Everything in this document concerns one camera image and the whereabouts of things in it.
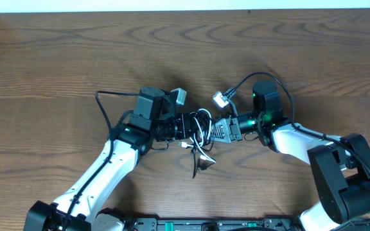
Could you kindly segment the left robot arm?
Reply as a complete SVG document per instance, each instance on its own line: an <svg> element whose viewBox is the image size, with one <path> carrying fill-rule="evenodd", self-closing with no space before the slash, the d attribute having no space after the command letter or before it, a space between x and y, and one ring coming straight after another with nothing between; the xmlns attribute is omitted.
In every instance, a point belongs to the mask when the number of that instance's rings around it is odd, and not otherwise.
<svg viewBox="0 0 370 231"><path fill-rule="evenodd" d="M130 173L154 141L187 139L196 132L189 113L178 113L186 91L143 87L133 110L116 126L109 125L107 142L79 180L53 203L37 201L28 211L25 230L123 230L125 222L100 210L111 192Z"/></svg>

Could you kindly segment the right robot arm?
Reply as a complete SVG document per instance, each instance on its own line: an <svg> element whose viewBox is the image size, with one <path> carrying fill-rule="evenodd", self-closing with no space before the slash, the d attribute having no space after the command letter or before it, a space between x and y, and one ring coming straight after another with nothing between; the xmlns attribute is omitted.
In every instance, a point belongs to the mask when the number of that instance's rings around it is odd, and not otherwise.
<svg viewBox="0 0 370 231"><path fill-rule="evenodd" d="M240 141L256 133L262 145L310 165L319 202L299 216L303 230L339 230L370 224L370 147L357 133L345 137L303 128L283 115L277 86L260 81L252 87L253 109L216 119L216 142Z"/></svg>

